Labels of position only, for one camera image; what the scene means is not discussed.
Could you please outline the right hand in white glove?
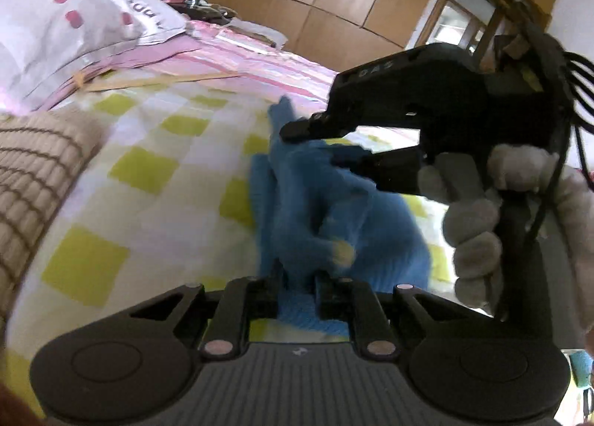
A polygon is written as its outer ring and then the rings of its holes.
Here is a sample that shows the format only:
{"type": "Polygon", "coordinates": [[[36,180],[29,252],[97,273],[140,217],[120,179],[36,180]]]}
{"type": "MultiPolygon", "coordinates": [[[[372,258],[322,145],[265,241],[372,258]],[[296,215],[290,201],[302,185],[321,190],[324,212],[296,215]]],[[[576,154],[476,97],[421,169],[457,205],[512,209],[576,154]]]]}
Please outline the right hand in white glove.
{"type": "MultiPolygon", "coordinates": [[[[487,161],[495,189],[515,192],[546,190],[559,156],[530,145],[497,145],[487,161]]],[[[421,194],[449,206],[443,220],[446,242],[455,249],[456,297],[467,307],[485,308],[486,282],[502,271],[502,242],[495,235],[502,200],[496,192],[485,198],[454,199],[442,173],[424,166],[417,175],[421,194]]],[[[554,193],[577,279],[581,327],[593,328],[593,192],[584,176],[564,166],[554,193]]]]}

